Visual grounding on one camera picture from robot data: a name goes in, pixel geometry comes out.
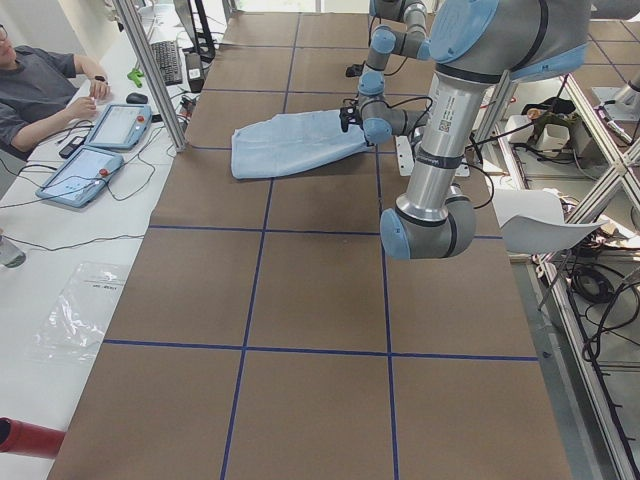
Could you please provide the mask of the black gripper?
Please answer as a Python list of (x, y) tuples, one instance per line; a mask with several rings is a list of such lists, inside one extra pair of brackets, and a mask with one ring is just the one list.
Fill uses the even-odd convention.
[(345, 77), (346, 78), (360, 77), (360, 76), (363, 75), (364, 71), (365, 71), (365, 64), (364, 63), (352, 64), (352, 65), (346, 67), (346, 69), (345, 69)]
[(340, 127), (343, 133), (347, 133), (353, 125), (361, 126), (361, 116), (357, 107), (343, 106), (339, 109)]

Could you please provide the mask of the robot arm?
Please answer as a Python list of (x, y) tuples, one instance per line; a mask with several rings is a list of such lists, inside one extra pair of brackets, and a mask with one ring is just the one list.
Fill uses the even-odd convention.
[[(373, 1), (370, 14), (406, 29), (382, 24), (373, 30), (357, 98), (340, 110), (341, 127), (360, 126), (370, 145), (423, 130), (407, 190), (380, 218), (384, 249), (395, 259), (456, 256), (472, 242), (476, 217), (453, 180), (486, 90), (504, 73), (531, 81), (579, 68), (591, 4), (451, 0), (429, 22), (421, 1)], [(383, 74), (391, 55), (434, 61), (427, 110), (394, 109), (386, 102)]]
[(366, 60), (345, 70), (347, 78), (359, 78), (358, 92), (364, 96), (383, 93), (389, 59), (393, 55), (429, 60), (430, 40), (423, 1), (370, 1), (369, 51)]

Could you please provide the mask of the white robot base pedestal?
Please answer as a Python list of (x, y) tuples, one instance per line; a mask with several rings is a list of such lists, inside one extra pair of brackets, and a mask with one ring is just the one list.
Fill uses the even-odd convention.
[(408, 177), (412, 174), (414, 164), (417, 160), (425, 164), (436, 167), (449, 168), (454, 165), (454, 161), (434, 157), (428, 152), (422, 151), (417, 144), (413, 146), (407, 136), (395, 136), (396, 158), (398, 170), (401, 176)]

